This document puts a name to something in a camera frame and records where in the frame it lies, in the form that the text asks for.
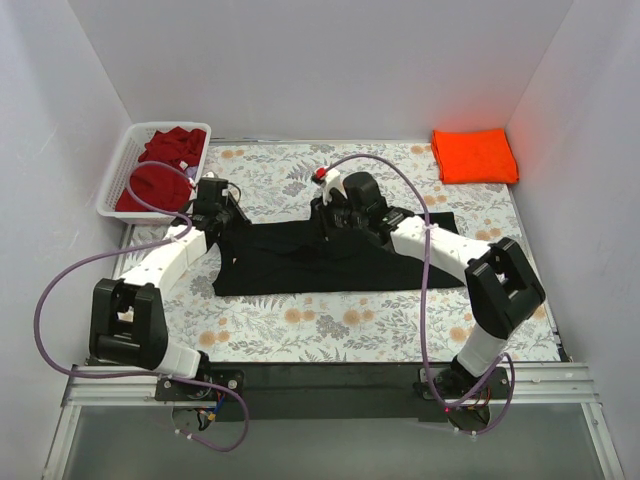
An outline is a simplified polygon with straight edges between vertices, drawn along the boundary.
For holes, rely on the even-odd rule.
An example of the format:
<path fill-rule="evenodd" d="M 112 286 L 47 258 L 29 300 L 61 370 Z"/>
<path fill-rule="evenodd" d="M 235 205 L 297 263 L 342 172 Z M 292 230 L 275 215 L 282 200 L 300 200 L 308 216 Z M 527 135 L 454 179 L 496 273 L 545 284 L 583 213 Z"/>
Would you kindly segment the black t-shirt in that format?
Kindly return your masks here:
<path fill-rule="evenodd" d="M 219 240 L 219 297 L 419 290 L 423 263 L 374 245 L 363 231 L 324 239 L 309 220 L 254 224 Z"/>

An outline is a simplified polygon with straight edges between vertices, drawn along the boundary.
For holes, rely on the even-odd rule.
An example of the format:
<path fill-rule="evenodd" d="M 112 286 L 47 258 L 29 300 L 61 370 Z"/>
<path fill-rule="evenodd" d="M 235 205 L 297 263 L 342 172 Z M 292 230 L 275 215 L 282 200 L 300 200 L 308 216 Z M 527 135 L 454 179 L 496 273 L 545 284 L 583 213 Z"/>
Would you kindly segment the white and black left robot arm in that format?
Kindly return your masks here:
<path fill-rule="evenodd" d="M 193 400 L 205 398 L 213 386 L 197 350 L 169 339 L 164 297 L 192 264 L 217 243 L 225 231 L 251 224 L 230 182 L 204 176 L 196 196 L 174 219 L 164 244 L 155 247 L 117 280 L 102 280 L 93 291 L 90 354 L 102 361 L 139 367 L 178 377 L 178 387 Z"/>

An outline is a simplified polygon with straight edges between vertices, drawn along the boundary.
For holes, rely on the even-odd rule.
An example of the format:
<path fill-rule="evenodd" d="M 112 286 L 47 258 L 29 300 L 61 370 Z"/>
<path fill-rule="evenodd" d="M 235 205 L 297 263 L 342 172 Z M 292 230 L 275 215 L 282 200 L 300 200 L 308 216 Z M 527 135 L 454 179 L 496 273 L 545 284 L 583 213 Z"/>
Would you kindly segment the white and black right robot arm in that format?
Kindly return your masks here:
<path fill-rule="evenodd" d="M 510 238 L 491 243 L 464 237 L 392 207 L 367 172 L 342 177 L 320 168 L 312 180 L 322 193 L 311 202 L 311 217 L 326 239 L 355 232 L 378 250 L 419 260 L 422 271 L 437 268 L 466 287 L 476 324 L 450 370 L 460 395 L 479 395 L 508 340 L 546 299 L 521 246 Z"/>

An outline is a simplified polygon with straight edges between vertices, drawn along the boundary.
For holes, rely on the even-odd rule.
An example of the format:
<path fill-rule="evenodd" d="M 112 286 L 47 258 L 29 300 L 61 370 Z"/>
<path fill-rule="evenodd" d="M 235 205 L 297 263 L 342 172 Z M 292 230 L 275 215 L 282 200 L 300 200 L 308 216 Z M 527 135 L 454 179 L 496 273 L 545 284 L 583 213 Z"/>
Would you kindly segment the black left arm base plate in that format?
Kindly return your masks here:
<path fill-rule="evenodd" d="M 217 401 L 223 392 L 211 387 L 211 384 L 222 386 L 238 395 L 244 387 L 244 372 L 240 369 L 210 368 L 200 369 L 195 380 L 207 382 L 208 386 L 196 386 L 177 381 L 169 376 L 161 377 L 157 384 L 154 399 L 157 401 Z"/>

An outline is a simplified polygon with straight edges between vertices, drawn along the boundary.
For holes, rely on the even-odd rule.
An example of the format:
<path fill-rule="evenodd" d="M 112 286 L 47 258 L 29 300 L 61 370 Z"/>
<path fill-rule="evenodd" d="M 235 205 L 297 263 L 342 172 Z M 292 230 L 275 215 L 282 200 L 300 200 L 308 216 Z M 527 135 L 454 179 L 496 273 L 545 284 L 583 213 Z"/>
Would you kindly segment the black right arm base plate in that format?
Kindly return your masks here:
<path fill-rule="evenodd" d="M 450 367 L 431 368 L 435 389 L 443 400 L 453 401 L 462 398 L 477 383 L 478 378 L 454 371 Z M 433 400 L 425 369 L 421 368 L 418 380 L 413 383 L 414 390 L 426 400 Z M 499 399 L 505 400 L 510 389 L 510 382 L 504 368 L 497 368 L 485 383 L 469 398 L 469 400 Z"/>

